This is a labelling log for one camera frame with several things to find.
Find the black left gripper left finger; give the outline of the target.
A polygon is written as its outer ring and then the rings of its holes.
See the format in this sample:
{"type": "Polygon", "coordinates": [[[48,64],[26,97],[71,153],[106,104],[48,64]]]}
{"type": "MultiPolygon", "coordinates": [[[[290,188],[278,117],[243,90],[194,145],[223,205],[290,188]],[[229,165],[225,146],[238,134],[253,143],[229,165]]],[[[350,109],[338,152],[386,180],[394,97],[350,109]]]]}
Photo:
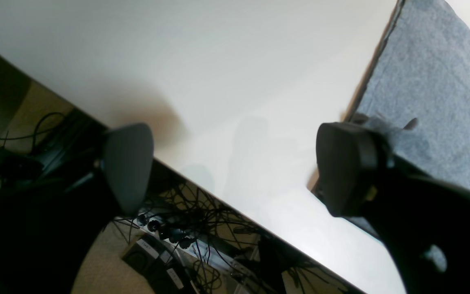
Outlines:
{"type": "Polygon", "coordinates": [[[0,192],[0,294],[69,294],[100,231],[145,201],[149,126],[108,130],[46,177],[0,192]]]}

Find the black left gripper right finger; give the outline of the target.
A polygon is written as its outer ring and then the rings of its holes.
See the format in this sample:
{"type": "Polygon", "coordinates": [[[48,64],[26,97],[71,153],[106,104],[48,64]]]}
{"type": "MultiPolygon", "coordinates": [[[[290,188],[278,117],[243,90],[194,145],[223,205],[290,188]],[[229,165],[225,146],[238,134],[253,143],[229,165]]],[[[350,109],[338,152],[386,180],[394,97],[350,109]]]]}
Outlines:
{"type": "Polygon", "coordinates": [[[386,137],[347,122],[316,137],[316,196],[334,217],[364,218],[408,294],[470,294],[470,190],[396,156],[386,137]]]}

